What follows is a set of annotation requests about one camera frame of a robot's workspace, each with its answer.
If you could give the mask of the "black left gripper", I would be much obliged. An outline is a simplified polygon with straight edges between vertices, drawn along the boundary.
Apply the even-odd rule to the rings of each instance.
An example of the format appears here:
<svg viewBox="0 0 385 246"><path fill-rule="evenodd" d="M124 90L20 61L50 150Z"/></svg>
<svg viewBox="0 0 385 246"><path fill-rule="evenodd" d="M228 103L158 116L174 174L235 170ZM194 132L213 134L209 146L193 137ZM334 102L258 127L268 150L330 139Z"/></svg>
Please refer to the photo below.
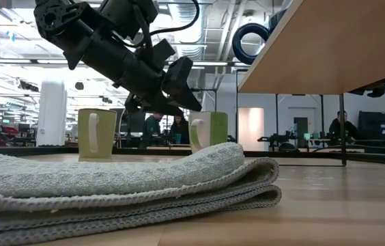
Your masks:
<svg viewBox="0 0 385 246"><path fill-rule="evenodd" d="M193 61L187 56L169 65L162 82L163 68L158 69L152 63L153 49L139 49L134 53L114 39L96 32L84 34L83 42L83 62L112 80L115 87L124 87L148 103L161 103L164 100L163 90L169 95L170 101L179 107L193 111L202 109L187 84L193 66ZM180 108L173 105L142 105L135 99L128 99L124 106L130 113L182 113Z"/></svg>

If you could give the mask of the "wooden shelf board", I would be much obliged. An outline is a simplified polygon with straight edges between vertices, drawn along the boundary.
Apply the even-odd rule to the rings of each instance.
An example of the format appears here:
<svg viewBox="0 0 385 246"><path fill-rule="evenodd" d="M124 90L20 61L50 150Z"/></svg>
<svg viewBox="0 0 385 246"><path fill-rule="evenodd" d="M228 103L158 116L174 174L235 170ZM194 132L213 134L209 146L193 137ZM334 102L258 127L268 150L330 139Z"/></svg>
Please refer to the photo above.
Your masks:
<svg viewBox="0 0 385 246"><path fill-rule="evenodd" d="M240 93L342 94L385 79L385 0L293 0Z"/></svg>

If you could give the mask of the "person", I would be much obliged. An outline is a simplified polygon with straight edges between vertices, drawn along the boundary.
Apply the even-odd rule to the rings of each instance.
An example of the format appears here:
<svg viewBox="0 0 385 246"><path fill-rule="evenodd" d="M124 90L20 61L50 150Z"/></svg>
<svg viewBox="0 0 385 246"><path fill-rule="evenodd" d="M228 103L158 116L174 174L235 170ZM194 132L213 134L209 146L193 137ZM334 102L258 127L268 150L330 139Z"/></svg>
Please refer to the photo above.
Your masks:
<svg viewBox="0 0 385 246"><path fill-rule="evenodd" d="M347 120L347 112L343 112L344 117L344 130L348 137L353 139L361 139L361 134L358 129ZM339 137L341 135L341 123L340 123L340 112L337 113L337 117L332 121L329 127L329 133L331 137Z"/></svg>
<svg viewBox="0 0 385 246"><path fill-rule="evenodd" d="M149 145L154 134L160 134L160 121L163 116L161 113L153 113L145 120L141 142L142 148L146 148Z"/></svg>
<svg viewBox="0 0 385 246"><path fill-rule="evenodd" d="M175 142L175 135L176 134L181 134L182 135L182 140L180 144L189 144L189 130L188 130L188 121L185 119L184 115L182 113L176 114L174 116L174 121L171 125L171 133L173 134L174 137L174 143Z"/></svg>

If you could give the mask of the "black computer monitor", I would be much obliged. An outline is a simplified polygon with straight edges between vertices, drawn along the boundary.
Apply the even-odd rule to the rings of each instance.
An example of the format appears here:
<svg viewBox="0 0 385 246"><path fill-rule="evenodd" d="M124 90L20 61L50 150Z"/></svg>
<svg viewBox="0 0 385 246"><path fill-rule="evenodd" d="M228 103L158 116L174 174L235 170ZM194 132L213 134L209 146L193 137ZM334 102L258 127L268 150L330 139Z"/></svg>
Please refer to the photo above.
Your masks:
<svg viewBox="0 0 385 246"><path fill-rule="evenodd" d="M111 108L117 113L115 136L138 137L142 135L145 123L145 113L129 113L126 109Z"/></svg>

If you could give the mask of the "long ceiling light strip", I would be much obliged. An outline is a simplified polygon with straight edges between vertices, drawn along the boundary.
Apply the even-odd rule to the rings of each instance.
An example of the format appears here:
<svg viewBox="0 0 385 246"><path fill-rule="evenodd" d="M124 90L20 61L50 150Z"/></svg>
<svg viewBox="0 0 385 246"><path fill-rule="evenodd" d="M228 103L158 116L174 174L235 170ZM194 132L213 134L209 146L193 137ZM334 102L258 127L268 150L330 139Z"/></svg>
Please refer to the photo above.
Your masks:
<svg viewBox="0 0 385 246"><path fill-rule="evenodd" d="M39 64L65 64L68 65L68 61L66 59L37 59L36 60ZM174 61L165 61L165 65L171 65ZM245 68L249 67L248 64L243 64L241 62L234 62L234 61L194 61L194 66L216 66L216 67L240 67Z"/></svg>

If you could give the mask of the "green and white mug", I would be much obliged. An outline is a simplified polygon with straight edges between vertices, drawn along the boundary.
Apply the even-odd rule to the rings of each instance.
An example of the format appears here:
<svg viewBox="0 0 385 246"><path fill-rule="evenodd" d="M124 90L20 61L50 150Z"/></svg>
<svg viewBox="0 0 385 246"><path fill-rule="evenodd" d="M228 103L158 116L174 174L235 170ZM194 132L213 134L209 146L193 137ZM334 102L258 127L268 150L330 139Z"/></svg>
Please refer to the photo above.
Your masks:
<svg viewBox="0 0 385 246"><path fill-rule="evenodd" d="M228 116L217 111L190 113L188 119L190 147L193 153L227 142Z"/></svg>

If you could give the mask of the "olive green mug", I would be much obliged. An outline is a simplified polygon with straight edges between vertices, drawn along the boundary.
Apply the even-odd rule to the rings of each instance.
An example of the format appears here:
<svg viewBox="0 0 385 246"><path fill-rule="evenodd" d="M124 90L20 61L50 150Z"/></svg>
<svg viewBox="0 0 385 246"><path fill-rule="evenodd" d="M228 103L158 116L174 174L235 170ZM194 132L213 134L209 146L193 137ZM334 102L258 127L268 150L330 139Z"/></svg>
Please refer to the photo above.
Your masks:
<svg viewBox="0 0 385 246"><path fill-rule="evenodd" d="M80 109L78 148L80 159L110 159L117 113L105 109Z"/></svg>

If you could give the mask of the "grey folded towel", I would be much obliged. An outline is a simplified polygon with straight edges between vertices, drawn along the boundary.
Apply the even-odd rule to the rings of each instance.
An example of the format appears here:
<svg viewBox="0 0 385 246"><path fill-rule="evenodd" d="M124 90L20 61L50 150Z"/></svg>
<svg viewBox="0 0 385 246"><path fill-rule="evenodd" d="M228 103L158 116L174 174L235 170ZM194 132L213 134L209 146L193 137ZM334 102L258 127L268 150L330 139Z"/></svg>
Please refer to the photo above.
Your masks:
<svg viewBox="0 0 385 246"><path fill-rule="evenodd" d="M220 143L159 163L0 154L0 246L43 243L221 210L276 206L278 163Z"/></svg>

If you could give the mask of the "white pillar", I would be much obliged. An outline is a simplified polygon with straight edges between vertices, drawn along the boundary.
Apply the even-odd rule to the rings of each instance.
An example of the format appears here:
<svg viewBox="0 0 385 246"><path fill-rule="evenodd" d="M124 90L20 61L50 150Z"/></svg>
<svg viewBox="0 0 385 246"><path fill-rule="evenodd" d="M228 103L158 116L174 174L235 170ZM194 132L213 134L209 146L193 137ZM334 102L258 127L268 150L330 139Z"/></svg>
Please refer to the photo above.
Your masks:
<svg viewBox="0 0 385 246"><path fill-rule="evenodd" d="M40 91L36 146L62 146L66 133L67 90L63 79L45 79Z"/></svg>

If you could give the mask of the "black storage case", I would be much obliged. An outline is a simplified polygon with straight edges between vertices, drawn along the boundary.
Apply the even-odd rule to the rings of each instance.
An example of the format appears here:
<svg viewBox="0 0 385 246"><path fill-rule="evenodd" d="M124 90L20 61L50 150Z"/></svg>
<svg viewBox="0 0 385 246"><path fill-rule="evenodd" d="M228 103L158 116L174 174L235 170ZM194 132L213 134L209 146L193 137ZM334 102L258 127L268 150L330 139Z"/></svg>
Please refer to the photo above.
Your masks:
<svg viewBox="0 0 385 246"><path fill-rule="evenodd" d="M368 146L365 153L385 154L385 113L359 111L357 145Z"/></svg>

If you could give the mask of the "black metal frame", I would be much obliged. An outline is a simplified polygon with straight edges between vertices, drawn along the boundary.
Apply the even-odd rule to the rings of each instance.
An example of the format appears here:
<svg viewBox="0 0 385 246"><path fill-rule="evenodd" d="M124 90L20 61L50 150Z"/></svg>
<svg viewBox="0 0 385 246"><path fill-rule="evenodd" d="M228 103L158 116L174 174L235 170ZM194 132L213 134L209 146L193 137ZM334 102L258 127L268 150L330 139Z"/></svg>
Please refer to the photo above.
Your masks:
<svg viewBox="0 0 385 246"><path fill-rule="evenodd" d="M192 93L195 96L199 97L199 102L202 104L202 109L204 111L216 111L217 94L215 89L192 88ZM188 121L188 117L191 111L189 109L185 109L182 107L179 107L179 108L182 110L182 114L184 115L185 119ZM174 145L187 145L187 144L174 143L174 137L170 129L169 129L169 143Z"/></svg>

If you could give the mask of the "silver ceiling duct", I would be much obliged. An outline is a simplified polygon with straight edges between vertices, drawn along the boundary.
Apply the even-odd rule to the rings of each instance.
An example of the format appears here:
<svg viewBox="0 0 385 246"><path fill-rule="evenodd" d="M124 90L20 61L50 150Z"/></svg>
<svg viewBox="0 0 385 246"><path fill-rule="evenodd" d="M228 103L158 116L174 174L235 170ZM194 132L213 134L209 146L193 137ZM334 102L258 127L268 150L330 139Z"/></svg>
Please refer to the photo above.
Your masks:
<svg viewBox="0 0 385 246"><path fill-rule="evenodd" d="M169 10L173 19L173 24L184 26L193 21L196 16L196 6L193 3L173 4L169 6ZM183 30L177 31L174 40L177 45L177 56L187 56L193 62L201 61L204 58L204 45L201 45L204 39L203 26L205 24L205 10L203 6L199 6L199 15L195 23Z"/></svg>

